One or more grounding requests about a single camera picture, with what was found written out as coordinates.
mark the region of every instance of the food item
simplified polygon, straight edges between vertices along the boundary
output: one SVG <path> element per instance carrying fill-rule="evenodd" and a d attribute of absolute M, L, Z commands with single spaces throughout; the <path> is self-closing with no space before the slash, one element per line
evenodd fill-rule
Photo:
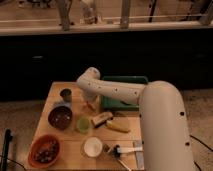
<path fill-rule="evenodd" d="M 112 119 L 113 115 L 112 112 L 103 112 L 92 118 L 92 123 L 95 128 L 104 124 L 108 119 Z"/>
<path fill-rule="evenodd" d="M 40 163 L 49 163 L 55 159 L 58 151 L 59 144 L 57 141 L 52 140 L 40 147 L 40 149 L 35 153 L 34 159 Z"/>
<path fill-rule="evenodd" d="M 110 129 L 116 130 L 116 131 L 120 131 L 120 132 L 129 132 L 130 129 L 118 122 L 115 121 L 111 121 L 111 120 L 107 120 L 106 121 L 106 126 Z"/>

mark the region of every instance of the white bowl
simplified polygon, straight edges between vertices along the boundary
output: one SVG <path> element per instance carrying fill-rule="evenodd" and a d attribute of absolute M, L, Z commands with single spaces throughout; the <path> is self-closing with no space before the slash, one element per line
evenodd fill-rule
<path fill-rule="evenodd" d="M 84 152 L 89 157 L 98 157 L 103 149 L 103 143 L 97 137 L 90 137 L 84 143 Z"/>

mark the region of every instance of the brown bowl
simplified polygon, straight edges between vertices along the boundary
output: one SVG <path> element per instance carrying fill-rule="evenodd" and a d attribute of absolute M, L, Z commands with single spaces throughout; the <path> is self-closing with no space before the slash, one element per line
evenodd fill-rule
<path fill-rule="evenodd" d="M 54 135 L 43 135 L 31 146 L 28 162 L 38 169 L 48 168 L 57 161 L 59 153 L 59 139 Z"/>
<path fill-rule="evenodd" d="M 66 129 L 70 125 L 71 120 L 72 111 L 66 106 L 58 106 L 54 108 L 48 116 L 50 125 L 59 130 Z"/>

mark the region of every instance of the bowl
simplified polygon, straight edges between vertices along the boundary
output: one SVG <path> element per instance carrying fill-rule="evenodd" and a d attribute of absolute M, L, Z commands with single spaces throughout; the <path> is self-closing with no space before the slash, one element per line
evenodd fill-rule
<path fill-rule="evenodd" d="M 49 124 L 59 130 L 66 129 L 70 125 L 71 120 L 72 111 L 66 106 L 58 106 L 54 108 L 48 116 Z"/>
<path fill-rule="evenodd" d="M 48 168 L 57 161 L 59 153 L 59 139 L 54 135 L 46 134 L 36 139 L 31 146 L 28 162 L 34 168 Z"/>
<path fill-rule="evenodd" d="M 83 148 L 88 157 L 98 157 L 103 150 L 103 143 L 97 137 L 89 137 L 85 141 Z"/>

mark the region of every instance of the small cup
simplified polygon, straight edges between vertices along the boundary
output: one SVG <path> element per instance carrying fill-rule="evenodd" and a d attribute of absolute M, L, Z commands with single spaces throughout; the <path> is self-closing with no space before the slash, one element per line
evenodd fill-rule
<path fill-rule="evenodd" d="M 60 96 L 63 98 L 63 100 L 65 102 L 71 102 L 72 101 L 72 91 L 68 88 L 61 90 Z"/>
<path fill-rule="evenodd" d="M 89 119 L 87 119 L 86 117 L 83 117 L 83 116 L 78 118 L 76 128 L 80 133 L 86 134 L 90 128 Z"/>

